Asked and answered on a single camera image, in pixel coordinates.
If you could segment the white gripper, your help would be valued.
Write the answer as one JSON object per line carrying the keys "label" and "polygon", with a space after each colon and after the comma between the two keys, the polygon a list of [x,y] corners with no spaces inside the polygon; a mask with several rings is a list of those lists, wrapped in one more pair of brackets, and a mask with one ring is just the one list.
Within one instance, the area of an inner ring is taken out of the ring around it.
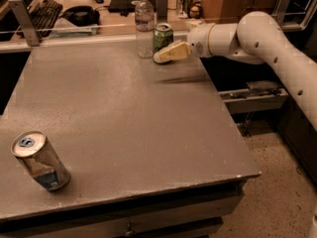
{"label": "white gripper", "polygon": [[192,53],[199,58],[211,58],[209,34],[212,24],[202,24],[193,28],[187,35],[187,42],[177,41],[154,54],[154,62],[167,63],[187,59]]}

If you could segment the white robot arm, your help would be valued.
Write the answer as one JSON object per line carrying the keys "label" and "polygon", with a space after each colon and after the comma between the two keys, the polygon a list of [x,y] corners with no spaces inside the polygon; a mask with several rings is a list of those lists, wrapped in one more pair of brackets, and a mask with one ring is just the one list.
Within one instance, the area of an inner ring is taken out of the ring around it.
{"label": "white robot arm", "polygon": [[[297,49],[265,12],[251,12],[233,24],[191,25],[184,42],[155,53],[164,63],[223,57],[248,64],[267,63],[309,124],[317,129],[317,63]],[[247,186],[251,195],[209,238],[316,238],[316,189],[307,178],[283,175]]]}

